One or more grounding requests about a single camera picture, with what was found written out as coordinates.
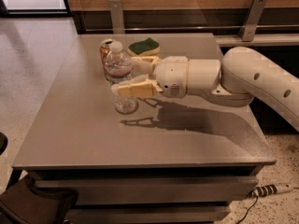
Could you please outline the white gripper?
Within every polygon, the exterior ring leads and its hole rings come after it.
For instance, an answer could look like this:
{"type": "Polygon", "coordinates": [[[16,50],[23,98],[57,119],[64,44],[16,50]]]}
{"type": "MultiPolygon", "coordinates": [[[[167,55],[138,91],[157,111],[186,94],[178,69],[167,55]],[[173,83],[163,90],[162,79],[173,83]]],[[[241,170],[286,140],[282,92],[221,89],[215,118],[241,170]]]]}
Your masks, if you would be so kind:
{"type": "Polygon", "coordinates": [[[135,77],[111,86],[119,97],[151,98],[159,93],[169,98],[209,95],[220,84],[221,62],[217,59],[170,56],[161,60],[157,56],[138,56],[132,58],[132,64],[135,77]],[[155,80],[149,77],[153,72],[155,80]]]}

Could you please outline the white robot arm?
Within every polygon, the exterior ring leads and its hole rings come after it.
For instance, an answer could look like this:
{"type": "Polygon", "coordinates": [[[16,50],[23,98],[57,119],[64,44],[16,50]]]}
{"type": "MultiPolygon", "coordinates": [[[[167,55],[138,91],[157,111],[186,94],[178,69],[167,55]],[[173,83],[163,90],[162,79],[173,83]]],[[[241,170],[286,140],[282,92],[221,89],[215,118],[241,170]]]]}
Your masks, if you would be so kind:
{"type": "Polygon", "coordinates": [[[152,70],[112,86],[124,98],[199,96],[215,105],[240,107],[258,98],[299,131],[299,79],[254,49],[235,47],[221,59],[185,56],[135,58],[152,70]]]}

